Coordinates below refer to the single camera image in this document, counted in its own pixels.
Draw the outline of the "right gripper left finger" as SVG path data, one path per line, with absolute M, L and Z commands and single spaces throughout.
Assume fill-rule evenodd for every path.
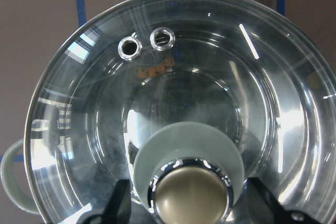
M 81 223 L 129 223 L 131 216 L 130 181 L 120 179 L 103 211 L 90 214 Z

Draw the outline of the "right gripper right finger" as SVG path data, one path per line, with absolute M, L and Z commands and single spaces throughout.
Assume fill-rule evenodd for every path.
M 247 179 L 247 207 L 254 223 L 315 223 L 298 210 L 286 210 L 257 177 Z

